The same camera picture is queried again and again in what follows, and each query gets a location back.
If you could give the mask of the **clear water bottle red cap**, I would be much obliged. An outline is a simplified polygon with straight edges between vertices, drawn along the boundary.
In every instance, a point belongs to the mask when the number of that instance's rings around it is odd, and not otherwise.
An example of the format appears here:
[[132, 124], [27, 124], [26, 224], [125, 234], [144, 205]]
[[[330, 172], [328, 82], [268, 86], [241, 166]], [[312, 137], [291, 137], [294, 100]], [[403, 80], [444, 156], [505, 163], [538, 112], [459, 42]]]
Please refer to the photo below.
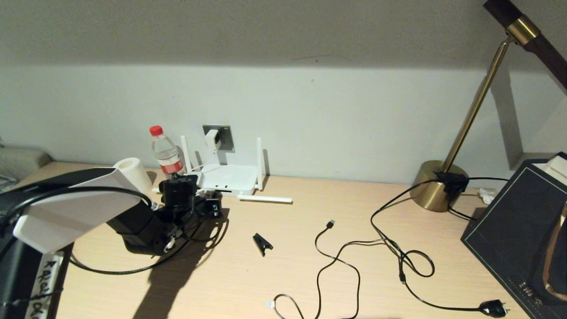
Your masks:
[[159, 125], [151, 126], [151, 148], [162, 172], [168, 176], [186, 174], [186, 166], [180, 156], [178, 146], [164, 133]]

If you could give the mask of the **white paper roll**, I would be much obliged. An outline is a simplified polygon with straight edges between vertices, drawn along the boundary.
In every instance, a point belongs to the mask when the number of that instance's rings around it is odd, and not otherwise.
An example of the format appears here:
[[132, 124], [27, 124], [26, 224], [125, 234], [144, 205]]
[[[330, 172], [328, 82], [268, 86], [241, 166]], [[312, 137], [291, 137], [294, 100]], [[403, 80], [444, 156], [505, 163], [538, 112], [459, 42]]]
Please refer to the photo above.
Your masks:
[[139, 192], [148, 193], [152, 190], [153, 182], [139, 158], [124, 158], [112, 167], [118, 169]]

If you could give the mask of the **black plastic clip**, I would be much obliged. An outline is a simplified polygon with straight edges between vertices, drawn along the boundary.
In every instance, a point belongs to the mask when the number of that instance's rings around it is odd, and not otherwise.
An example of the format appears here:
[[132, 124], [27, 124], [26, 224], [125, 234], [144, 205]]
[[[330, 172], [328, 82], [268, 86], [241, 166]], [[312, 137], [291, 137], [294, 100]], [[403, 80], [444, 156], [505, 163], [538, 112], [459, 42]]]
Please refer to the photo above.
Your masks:
[[261, 236], [259, 233], [254, 234], [252, 238], [259, 252], [261, 253], [262, 257], [266, 255], [267, 249], [268, 250], [274, 249], [273, 245], [270, 242], [268, 242], [265, 238], [263, 238], [263, 236]]

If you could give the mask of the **black box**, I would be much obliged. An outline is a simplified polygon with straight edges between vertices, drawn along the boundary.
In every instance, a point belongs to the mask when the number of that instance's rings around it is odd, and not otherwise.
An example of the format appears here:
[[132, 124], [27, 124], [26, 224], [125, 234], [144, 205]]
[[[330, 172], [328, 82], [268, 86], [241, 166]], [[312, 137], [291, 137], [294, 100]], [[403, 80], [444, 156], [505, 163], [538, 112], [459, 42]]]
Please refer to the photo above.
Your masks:
[[531, 319], [567, 319], [567, 186], [524, 161], [462, 242]]

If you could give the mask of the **white power adapter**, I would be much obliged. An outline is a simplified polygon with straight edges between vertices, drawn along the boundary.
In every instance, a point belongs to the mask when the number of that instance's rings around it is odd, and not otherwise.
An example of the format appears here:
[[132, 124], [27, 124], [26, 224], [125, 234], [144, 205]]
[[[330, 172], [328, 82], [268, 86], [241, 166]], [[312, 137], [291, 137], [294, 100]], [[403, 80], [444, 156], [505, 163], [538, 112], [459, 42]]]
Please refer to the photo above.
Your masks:
[[207, 131], [205, 134], [205, 144], [207, 150], [211, 154], [216, 154], [218, 152], [221, 145], [221, 138], [218, 129], [209, 129], [209, 131]]

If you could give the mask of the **grey cushion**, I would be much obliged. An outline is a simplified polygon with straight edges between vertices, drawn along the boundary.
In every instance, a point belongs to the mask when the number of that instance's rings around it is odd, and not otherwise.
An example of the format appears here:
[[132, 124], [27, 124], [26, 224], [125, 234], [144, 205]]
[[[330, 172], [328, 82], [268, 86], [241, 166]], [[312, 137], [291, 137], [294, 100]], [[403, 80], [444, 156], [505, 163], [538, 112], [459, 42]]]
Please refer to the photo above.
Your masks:
[[41, 150], [0, 147], [0, 178], [14, 182], [23, 180], [52, 161], [51, 156]]

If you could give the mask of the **white router with antennas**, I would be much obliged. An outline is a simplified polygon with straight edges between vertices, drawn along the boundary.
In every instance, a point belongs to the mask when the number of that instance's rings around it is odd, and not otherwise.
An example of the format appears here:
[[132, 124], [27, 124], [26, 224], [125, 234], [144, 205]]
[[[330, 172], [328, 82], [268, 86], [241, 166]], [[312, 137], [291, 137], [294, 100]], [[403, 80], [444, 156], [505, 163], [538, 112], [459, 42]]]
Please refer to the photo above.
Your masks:
[[255, 192], [264, 189], [265, 163], [261, 138], [256, 140], [255, 165], [222, 165], [217, 153], [211, 154], [209, 161], [198, 166], [199, 171], [194, 167], [186, 173], [196, 178], [199, 189], [197, 194], [218, 191], [223, 196], [235, 197], [241, 201], [292, 204], [292, 198], [255, 195]]

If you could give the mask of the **brass desk lamp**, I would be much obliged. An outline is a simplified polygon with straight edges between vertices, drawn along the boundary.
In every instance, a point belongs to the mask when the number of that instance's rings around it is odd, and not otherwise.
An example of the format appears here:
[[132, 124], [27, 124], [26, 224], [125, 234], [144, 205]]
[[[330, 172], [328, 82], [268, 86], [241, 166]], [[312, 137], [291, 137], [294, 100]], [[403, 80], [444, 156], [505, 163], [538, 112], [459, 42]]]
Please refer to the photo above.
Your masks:
[[483, 8], [505, 31], [506, 38], [499, 44], [487, 73], [480, 83], [472, 105], [454, 142], [443, 161], [426, 161], [421, 164], [416, 178], [409, 189], [411, 199], [422, 208], [434, 212], [448, 212], [459, 196], [446, 194], [443, 184], [434, 172], [455, 172], [468, 175], [455, 165], [455, 159], [472, 127], [480, 107], [505, 59], [510, 45], [518, 45], [526, 52], [534, 54], [555, 77], [563, 89], [567, 89], [567, 59], [551, 44], [540, 28], [512, 0], [486, 0]]

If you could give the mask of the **white box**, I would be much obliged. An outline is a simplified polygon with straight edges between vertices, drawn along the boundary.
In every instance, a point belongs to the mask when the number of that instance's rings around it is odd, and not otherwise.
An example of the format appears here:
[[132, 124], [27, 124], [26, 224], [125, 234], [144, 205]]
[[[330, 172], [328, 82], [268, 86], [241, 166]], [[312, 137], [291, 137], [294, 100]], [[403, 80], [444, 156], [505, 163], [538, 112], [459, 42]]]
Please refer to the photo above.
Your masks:
[[545, 163], [536, 163], [535, 166], [567, 186], [567, 159], [556, 155]]

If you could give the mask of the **grey wall socket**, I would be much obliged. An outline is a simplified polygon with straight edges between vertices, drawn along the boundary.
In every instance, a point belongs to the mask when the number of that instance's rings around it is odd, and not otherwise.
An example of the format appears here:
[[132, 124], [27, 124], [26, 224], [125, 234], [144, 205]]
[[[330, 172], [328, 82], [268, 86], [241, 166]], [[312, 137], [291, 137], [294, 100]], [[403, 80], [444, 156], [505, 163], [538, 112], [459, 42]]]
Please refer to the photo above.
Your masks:
[[230, 126], [228, 125], [203, 125], [204, 134], [209, 131], [209, 129], [218, 129], [221, 138], [221, 145], [219, 146], [219, 151], [234, 151], [234, 142]]

